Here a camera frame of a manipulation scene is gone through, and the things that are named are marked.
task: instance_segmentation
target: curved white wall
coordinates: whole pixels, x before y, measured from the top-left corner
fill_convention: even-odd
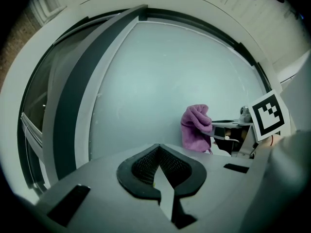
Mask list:
[[[82,1],[86,0],[44,0],[41,1],[41,4],[46,3],[51,9],[56,9],[58,6],[70,6],[75,2]],[[118,4],[122,7],[136,1],[118,0]],[[309,33],[303,26],[302,20],[295,18],[291,12],[293,9],[287,2],[279,3],[276,0],[204,1],[216,6],[245,28],[260,46],[277,73],[311,48]],[[191,6],[189,1],[184,0],[183,2],[187,6]],[[204,13],[205,10],[203,6],[196,12]]]
[[[242,42],[251,54],[259,61],[266,72],[268,79],[274,89],[278,92],[282,90],[280,83],[277,80],[276,74],[272,67],[274,63],[272,57],[277,56],[279,60],[282,59],[282,54],[271,54],[270,43],[263,44],[262,41],[252,33],[251,25],[257,25],[256,20],[259,20],[259,14],[254,18],[254,22],[247,26],[246,21],[239,19],[240,13],[234,14],[236,8],[240,8],[240,3],[245,4],[242,0],[237,0],[232,4],[232,0],[70,0],[71,5],[68,6],[60,15],[50,21],[42,29],[36,33],[31,40],[20,51],[17,58],[13,62],[6,80],[3,84],[0,94],[0,161],[6,178],[15,193],[18,193],[31,201],[36,200],[35,194],[28,191],[26,182],[23,178],[21,167],[19,164],[18,150],[17,150],[17,122],[19,119],[20,102],[25,91],[27,82],[34,71],[35,66],[39,62],[41,56],[49,48],[49,46],[68,28],[73,24],[84,18],[85,16],[95,16],[105,12],[123,9],[125,7],[134,7],[140,4],[148,4],[150,7],[169,9],[179,11],[200,18],[225,33],[229,34],[238,42]],[[250,3],[243,14],[249,15],[248,7],[259,5],[259,1]],[[279,30],[277,25],[284,25],[287,29],[286,23],[282,20],[276,23],[275,30]],[[302,48],[308,46],[306,40],[303,38],[297,39],[297,42],[304,40],[301,44]]]

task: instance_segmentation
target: purple towel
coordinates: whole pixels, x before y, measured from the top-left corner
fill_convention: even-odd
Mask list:
[[[183,147],[198,152],[209,151],[210,153],[210,137],[201,133],[201,131],[212,131],[212,119],[206,113],[208,106],[205,104],[197,104],[189,106],[181,118],[181,133],[183,139]]]

